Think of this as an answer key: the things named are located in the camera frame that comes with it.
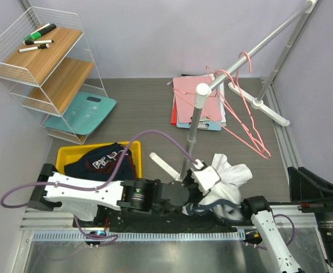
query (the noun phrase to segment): gray floor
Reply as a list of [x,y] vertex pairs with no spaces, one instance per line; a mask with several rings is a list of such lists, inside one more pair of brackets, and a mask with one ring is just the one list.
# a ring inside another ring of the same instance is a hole
[[[86,144],[127,141],[137,133],[147,129],[162,130],[183,146],[186,143],[187,129],[179,129],[170,124],[172,107],[172,87],[166,83],[169,78],[145,79],[106,79],[104,85],[110,98],[118,101],[113,112],[87,139]],[[240,86],[252,95],[261,89],[259,79],[241,79]],[[226,98],[242,121],[250,126],[248,114],[242,99],[226,88]],[[256,127],[270,151],[270,160],[262,158],[234,136],[226,131],[200,131],[193,156],[211,163],[215,153],[226,154],[230,164],[244,163],[250,168],[253,178],[241,187],[243,197],[264,195],[268,201],[289,201],[289,188],[281,160],[273,123],[270,118],[258,110],[252,110]],[[243,139],[248,140],[239,123],[227,115],[227,127]],[[149,179],[159,178],[170,181],[168,175],[161,171],[148,157],[156,152],[172,167],[180,170],[182,153],[161,136],[146,135],[140,139],[143,160],[143,176]],[[55,164],[57,151],[62,146],[73,143],[54,139],[48,163]]]

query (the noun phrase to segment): yellow plastic bin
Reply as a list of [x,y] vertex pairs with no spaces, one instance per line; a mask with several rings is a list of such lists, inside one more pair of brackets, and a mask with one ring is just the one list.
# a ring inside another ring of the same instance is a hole
[[[127,141],[117,143],[120,143],[124,146],[128,144]],[[114,142],[61,147],[58,150],[57,163],[55,167],[60,173],[64,174],[65,165],[78,161],[83,155],[93,149],[111,144],[114,144]],[[132,161],[134,161],[136,175],[138,178],[141,178],[143,175],[141,168],[141,143],[139,141],[134,141],[129,149],[132,152]]]

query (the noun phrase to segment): wooden shelf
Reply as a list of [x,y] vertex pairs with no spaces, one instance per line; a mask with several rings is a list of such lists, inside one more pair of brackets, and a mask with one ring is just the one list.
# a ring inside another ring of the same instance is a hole
[[[71,46],[81,36],[80,30],[57,27],[45,34],[39,40],[54,40],[50,48],[18,52],[20,48],[32,47],[35,45],[21,45],[6,61],[6,64],[27,68],[34,76],[37,83],[42,84],[52,72],[59,60],[67,53]],[[0,76],[14,78],[14,72],[7,66],[0,67]]]
[[[57,107],[60,114],[63,115],[93,67],[94,63],[88,61],[64,58],[42,86],[43,90]],[[28,98],[48,102],[46,96],[39,88],[34,88]],[[27,104],[30,103],[32,108],[48,111],[48,105],[42,102],[39,102],[38,105],[34,106],[36,101],[29,99],[24,100],[24,106],[27,106]]]

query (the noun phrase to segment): metal pole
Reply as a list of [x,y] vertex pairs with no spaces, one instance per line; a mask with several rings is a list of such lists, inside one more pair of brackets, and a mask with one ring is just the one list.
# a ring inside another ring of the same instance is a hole
[[[197,134],[199,119],[201,118],[201,114],[202,114],[202,109],[198,109],[195,107],[193,110],[192,121],[190,123],[190,128],[188,132],[187,147],[185,149],[188,152],[188,154],[192,153],[193,146],[195,144],[195,135]],[[188,163],[189,159],[186,156],[184,156],[182,170],[180,171],[181,179],[183,179],[186,176]]]
[[[281,33],[284,29],[287,28],[293,21],[295,21],[300,15],[302,15],[308,8],[312,6],[312,2],[307,1],[302,5],[298,11],[296,11],[290,18],[288,18],[282,25],[280,25],[276,30],[274,30],[269,36],[267,36],[264,40],[262,40],[256,47],[249,51],[249,56],[253,57],[260,50],[262,50],[271,40],[273,40],[279,33]],[[231,66],[227,72],[232,74],[236,72],[242,65],[247,62],[246,56],[241,57],[233,66]],[[227,76],[225,74],[219,75],[215,80],[213,80],[209,87],[211,90],[216,89],[220,84],[224,83],[227,80]],[[190,129],[188,132],[188,142],[186,150],[188,154],[192,153],[193,146],[195,144],[195,135],[197,134],[199,119],[201,118],[202,109],[198,107],[194,107],[193,117],[190,124]],[[182,170],[180,172],[180,179],[183,180],[186,175],[186,170],[188,167],[189,159],[184,156]]]
[[281,73],[281,68],[283,67],[283,65],[285,64],[286,60],[289,58],[289,55],[291,54],[291,52],[293,51],[293,48],[295,47],[295,45],[299,42],[299,39],[302,37],[302,35],[305,32],[305,29],[307,29],[307,26],[309,25],[309,22],[311,21],[312,17],[314,16],[314,14],[317,12],[319,5],[323,2],[323,0],[317,0],[312,11],[309,13],[308,19],[305,22],[304,26],[302,27],[301,31],[299,32],[297,38],[295,39],[293,45],[290,47],[290,51],[288,53],[288,55],[285,57],[285,60],[282,62],[278,73],[275,75],[275,78],[273,79],[272,84],[276,81],[276,78],[279,76],[279,74]]
[[309,15],[310,15],[309,13],[304,13],[300,17],[297,25],[295,26],[292,34],[290,35],[288,42],[286,43],[285,48],[282,50],[278,60],[275,63],[275,66],[273,67],[273,70],[271,70],[268,79],[266,80],[263,88],[261,89],[259,95],[257,96],[256,100],[258,103],[263,99],[263,97],[265,96],[265,93],[268,91],[270,84],[272,83],[276,74],[278,73],[279,68],[281,67],[282,63],[284,62],[286,56],[288,55],[293,43],[295,42],[296,38],[298,37],[298,34],[302,30],[302,27],[305,24],[305,22],[307,21]]
[[[262,40],[257,46],[249,51],[249,56],[253,57],[260,50],[262,50],[271,40],[273,40],[278,34],[280,34],[284,29],[287,28],[293,21],[295,21],[300,15],[302,15],[308,8],[312,6],[312,2],[307,1],[302,5],[298,11],[296,11],[290,18],[288,18],[282,25],[275,29],[269,36]],[[246,56],[241,57],[233,66],[231,66],[227,72],[232,74],[236,72],[240,67],[242,67],[247,62]],[[212,81],[209,86],[212,90],[216,89],[221,83],[227,80],[225,74],[219,75],[214,81]]]

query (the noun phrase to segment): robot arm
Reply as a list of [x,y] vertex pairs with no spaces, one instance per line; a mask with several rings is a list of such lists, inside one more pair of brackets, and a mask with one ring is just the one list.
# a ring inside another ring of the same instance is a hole
[[[216,170],[202,162],[196,169],[188,171],[183,182],[173,181],[169,184],[160,180],[140,179],[135,181],[113,181],[106,188],[96,190],[102,181],[76,179],[55,172],[51,168],[43,168],[41,180],[68,184],[78,187],[94,187],[94,191],[78,191],[48,185],[36,187],[31,196],[29,207],[40,210],[52,210],[58,206],[83,221],[94,221],[99,206],[115,211],[124,210],[135,215],[158,214],[163,216],[171,211],[179,211],[189,203],[197,205],[209,190],[220,182]],[[272,210],[263,196],[246,198],[241,203],[241,213],[252,221],[265,242],[273,261],[276,273],[304,272],[295,261],[285,242],[281,238],[273,219]]]
[[250,218],[259,231],[273,261],[276,273],[304,272],[294,259],[285,242],[281,238],[275,224],[272,210],[263,196],[254,196],[242,202],[242,212]]

